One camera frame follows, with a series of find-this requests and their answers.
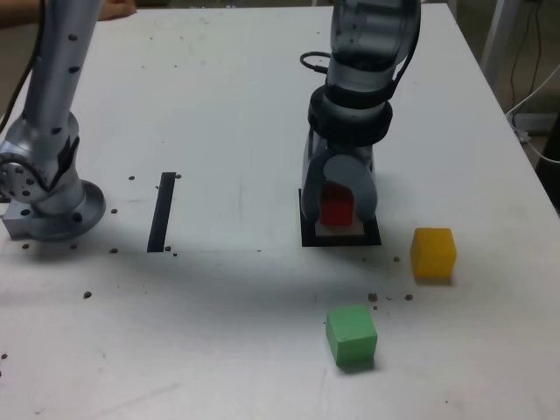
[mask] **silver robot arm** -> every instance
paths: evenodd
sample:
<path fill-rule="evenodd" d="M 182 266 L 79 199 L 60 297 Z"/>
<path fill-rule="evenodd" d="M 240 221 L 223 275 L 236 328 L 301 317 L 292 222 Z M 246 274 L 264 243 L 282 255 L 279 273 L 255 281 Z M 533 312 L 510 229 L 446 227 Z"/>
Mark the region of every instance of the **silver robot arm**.
<path fill-rule="evenodd" d="M 311 96 L 308 114 L 301 210 L 310 223 L 319 220 L 327 182 L 352 193 L 361 221 L 375 217 L 372 146 L 389 130 L 389 99 L 410 63 L 419 32 L 420 0 L 335 4 L 326 81 Z"/>
<path fill-rule="evenodd" d="M 80 138 L 70 112 L 102 0 L 41 1 L 38 50 L 22 115 L 0 144 L 3 217 L 13 239 L 57 241 L 103 216 L 101 190 L 78 177 Z"/>

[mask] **white table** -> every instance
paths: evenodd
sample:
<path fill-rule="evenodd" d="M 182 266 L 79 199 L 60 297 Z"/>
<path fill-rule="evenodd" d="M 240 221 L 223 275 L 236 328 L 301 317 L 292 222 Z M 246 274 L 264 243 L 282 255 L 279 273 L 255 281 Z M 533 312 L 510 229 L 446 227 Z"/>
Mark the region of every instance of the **white table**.
<path fill-rule="evenodd" d="M 323 78 L 298 57 L 328 51 L 330 15 L 99 24 L 73 111 L 79 173 L 108 212 L 76 250 L 23 250 L 2 231 L 2 419 L 560 418 L 560 224 L 446 5 L 423 7 L 374 147 L 383 245 L 301 248 L 306 113 Z M 182 175 L 175 257 L 145 252 L 161 172 Z M 453 230 L 452 287 L 414 282 L 425 226 Z M 369 292 L 375 366 L 345 372 L 326 312 Z"/>

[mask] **cable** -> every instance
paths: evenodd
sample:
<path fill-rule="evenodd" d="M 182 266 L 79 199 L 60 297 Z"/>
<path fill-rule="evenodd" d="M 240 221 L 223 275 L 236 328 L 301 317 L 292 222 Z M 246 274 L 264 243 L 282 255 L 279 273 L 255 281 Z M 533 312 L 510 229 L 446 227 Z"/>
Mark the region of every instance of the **cable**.
<path fill-rule="evenodd" d="M 558 70 L 560 70 L 560 65 L 558 65 L 553 72 L 549 75 L 549 77 L 546 78 L 546 80 L 541 84 L 541 86 L 539 86 L 535 92 L 533 92 L 532 94 L 530 94 L 528 97 L 526 97 L 524 100 L 522 100 L 521 102 L 519 102 L 517 105 L 515 105 L 513 108 L 511 108 L 507 113 L 506 113 L 506 118 L 508 118 L 508 116 L 514 112 L 516 109 L 518 109 L 519 107 L 521 107 L 526 101 L 528 101 L 529 99 L 531 99 L 534 95 L 536 95 L 538 93 L 539 90 L 541 90 L 544 85 L 546 85 L 550 79 L 552 79 L 554 77 L 554 75 L 558 72 Z M 527 144 L 530 149 L 540 158 L 542 159 L 544 162 L 548 162 L 549 164 L 553 164 L 553 165 L 560 165 L 560 161 L 559 160 L 553 160 L 550 159 L 546 156 L 544 156 L 539 150 L 536 149 L 536 147 L 531 143 L 531 137 L 529 137 L 529 135 L 525 132 L 522 131 L 514 126 L 512 126 L 512 129 L 515 131 L 515 134 L 520 138 L 520 143 L 521 144 Z"/>
<path fill-rule="evenodd" d="M 531 150 L 542 160 L 544 160 L 545 162 L 548 162 L 549 164 L 553 164 L 553 165 L 560 165 L 560 160 L 553 160 L 550 159 L 546 156 L 544 156 L 539 150 L 536 149 L 536 147 L 531 143 L 531 139 L 528 138 L 525 141 L 525 144 L 528 144 L 528 147 L 531 148 Z"/>
<path fill-rule="evenodd" d="M 8 108 L 6 109 L 6 113 L 3 115 L 3 120 L 2 122 L 0 122 L 0 134 L 2 134 L 2 132 L 4 131 L 6 124 L 8 124 L 8 120 L 10 119 L 11 112 L 14 110 L 14 106 L 16 105 L 16 101 L 18 100 L 21 88 L 24 86 L 25 81 L 27 80 L 27 76 L 29 76 L 29 73 L 35 65 L 35 59 L 39 56 L 39 50 L 43 41 L 43 31 L 45 30 L 45 8 L 45 0 L 40 0 L 38 30 L 37 36 L 35 38 L 35 46 L 33 47 L 33 52 L 31 53 L 31 57 L 29 58 L 27 66 L 25 67 L 24 73 L 21 75 L 21 78 L 17 82 L 16 90 L 14 90 L 14 93 L 11 95 L 10 101 L 8 102 Z"/>
<path fill-rule="evenodd" d="M 299 57 L 299 62 L 304 66 L 306 66 L 307 68 L 310 68 L 311 70 L 317 73 L 326 74 L 326 72 L 328 71 L 327 67 L 314 66 L 313 64 L 309 64 L 307 61 L 305 61 L 307 57 L 325 57 L 327 59 L 330 59 L 331 54 L 329 54 L 328 52 L 311 51 L 311 52 L 306 52 L 305 54 L 302 54 L 301 57 Z"/>
<path fill-rule="evenodd" d="M 541 40 L 541 25 L 539 23 L 539 11 L 541 10 L 542 5 L 543 5 L 543 0 L 540 0 L 535 9 L 535 27 L 536 27 L 536 41 L 537 41 L 538 53 L 536 55 L 535 70 L 533 71 L 533 79 L 531 81 L 531 87 L 529 88 L 527 95 L 531 95 L 533 93 L 533 89 L 535 88 L 536 76 L 538 75 L 539 72 L 539 66 L 541 64 L 541 57 L 543 53 L 543 42 Z M 522 105 L 519 109 L 517 109 L 517 111 L 515 111 L 514 114 L 512 115 L 512 123 L 514 127 L 517 126 L 517 124 L 515 123 L 515 118 L 517 117 L 517 114 L 519 114 L 522 111 L 523 106 L 524 105 Z"/>
<path fill-rule="evenodd" d="M 525 41 L 527 41 L 527 36 L 529 35 L 529 27 L 531 25 L 531 17 L 533 13 L 536 11 L 537 3 L 533 4 L 533 8 L 527 15 L 527 24 L 525 25 L 525 32 L 523 33 L 523 38 L 521 39 L 521 43 L 519 44 L 519 48 L 517 49 L 517 54 L 515 55 L 514 65 L 511 68 L 511 74 L 509 75 L 509 84 L 511 85 L 511 94 L 512 94 L 512 107 L 515 106 L 515 70 L 517 69 L 517 63 L 519 62 L 519 58 L 522 55 L 523 47 L 525 46 Z M 512 118 L 512 124 L 516 127 L 515 124 L 515 115 Z"/>
<path fill-rule="evenodd" d="M 557 71 L 560 70 L 560 65 L 558 65 L 553 71 L 552 73 L 549 75 L 549 77 L 546 78 L 546 80 L 541 84 L 541 86 L 539 86 L 535 92 L 533 92 L 532 94 L 530 94 L 529 96 L 527 96 L 524 100 L 522 100 L 521 102 L 519 102 L 517 105 L 515 105 L 513 108 L 511 108 L 507 113 L 506 113 L 506 117 L 508 117 L 512 112 L 514 112 L 516 109 L 518 109 L 523 103 L 525 103 L 526 101 L 528 101 L 529 99 L 531 99 L 534 95 L 536 95 L 536 93 L 541 90 L 543 88 L 544 85 L 546 85 L 550 79 L 552 79 L 554 77 L 554 75 L 557 73 Z"/>

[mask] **wooden block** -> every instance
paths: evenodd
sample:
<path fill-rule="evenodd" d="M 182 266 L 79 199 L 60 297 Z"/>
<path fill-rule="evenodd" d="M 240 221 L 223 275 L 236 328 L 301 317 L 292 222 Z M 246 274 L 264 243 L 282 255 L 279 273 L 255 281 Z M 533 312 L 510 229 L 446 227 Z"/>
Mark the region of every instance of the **wooden block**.
<path fill-rule="evenodd" d="M 419 284 L 450 284 L 457 250 L 448 228 L 419 227 L 410 247 L 410 263 Z"/>
<path fill-rule="evenodd" d="M 326 337 L 337 365 L 364 363 L 374 358 L 377 331 L 364 304 L 328 312 Z"/>

